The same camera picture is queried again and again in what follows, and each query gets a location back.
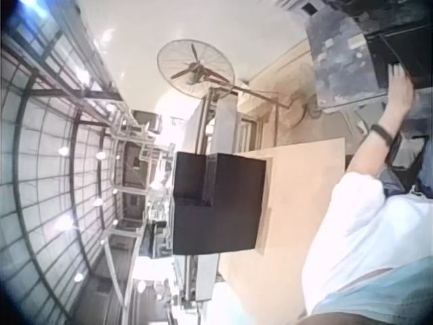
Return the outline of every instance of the light blue face mask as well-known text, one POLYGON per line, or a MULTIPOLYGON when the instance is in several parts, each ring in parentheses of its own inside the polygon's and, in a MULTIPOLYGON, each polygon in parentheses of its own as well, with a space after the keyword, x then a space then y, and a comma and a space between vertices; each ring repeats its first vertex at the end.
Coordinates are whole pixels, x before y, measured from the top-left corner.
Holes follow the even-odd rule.
POLYGON ((422 324, 433 307, 433 257, 426 257, 328 295, 313 310, 353 313, 389 324, 422 324))

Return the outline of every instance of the fan blade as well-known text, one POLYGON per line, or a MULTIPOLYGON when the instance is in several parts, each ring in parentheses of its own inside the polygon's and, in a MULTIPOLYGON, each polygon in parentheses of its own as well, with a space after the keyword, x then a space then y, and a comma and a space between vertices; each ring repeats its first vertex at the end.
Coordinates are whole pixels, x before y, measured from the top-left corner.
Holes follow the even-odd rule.
POLYGON ((221 79, 221 80, 225 81, 226 83, 230 83, 229 79, 221 76, 219 73, 217 73, 217 72, 215 72, 215 71, 213 71, 211 69, 207 69, 207 68, 204 68, 204 70, 206 71, 206 74, 208 74, 210 76, 214 76, 214 77, 216 77, 218 79, 221 79))
POLYGON ((198 62, 198 56, 197 56, 196 47, 194 46, 193 43, 191 43, 191 50, 192 50, 192 54, 193 54, 194 57, 196 58, 196 62, 198 62))
POLYGON ((188 68, 188 69, 182 70, 178 73, 175 73, 173 76, 170 77, 170 79, 173 80, 173 79, 182 77, 184 74, 187 74, 188 72, 191 72, 192 70, 194 70, 194 69, 188 68))

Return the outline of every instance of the forearm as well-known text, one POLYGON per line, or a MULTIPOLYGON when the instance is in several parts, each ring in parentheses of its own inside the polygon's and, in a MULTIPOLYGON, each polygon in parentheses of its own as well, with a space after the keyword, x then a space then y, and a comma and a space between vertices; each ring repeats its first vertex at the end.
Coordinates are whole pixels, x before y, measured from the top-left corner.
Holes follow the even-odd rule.
MULTIPOLYGON (((400 114, 392 107, 387 106, 378 124, 395 137, 403 118, 404 114, 400 114)), ((389 147, 385 140, 376 132, 371 132, 353 156, 347 173, 356 172, 375 177, 385 163, 388 152, 389 147)))

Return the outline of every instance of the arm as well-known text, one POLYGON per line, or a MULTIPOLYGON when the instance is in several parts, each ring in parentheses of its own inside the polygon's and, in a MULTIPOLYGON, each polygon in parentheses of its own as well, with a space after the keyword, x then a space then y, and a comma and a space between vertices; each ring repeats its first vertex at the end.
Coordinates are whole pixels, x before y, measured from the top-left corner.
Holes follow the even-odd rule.
MULTIPOLYGON (((389 66, 388 76, 388 105, 378 124, 395 137, 406 113, 412 107, 413 85, 400 64, 389 66)), ((388 151, 386 142, 376 132, 371 132, 354 155, 347 173, 375 177, 384 164, 388 151)))

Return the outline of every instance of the hand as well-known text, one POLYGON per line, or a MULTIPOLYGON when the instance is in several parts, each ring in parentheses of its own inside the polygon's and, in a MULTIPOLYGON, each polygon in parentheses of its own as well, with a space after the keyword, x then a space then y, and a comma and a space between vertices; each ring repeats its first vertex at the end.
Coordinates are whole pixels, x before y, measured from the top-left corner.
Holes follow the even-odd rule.
POLYGON ((403 118, 413 104, 413 84, 401 64, 388 66, 388 105, 391 115, 403 118))

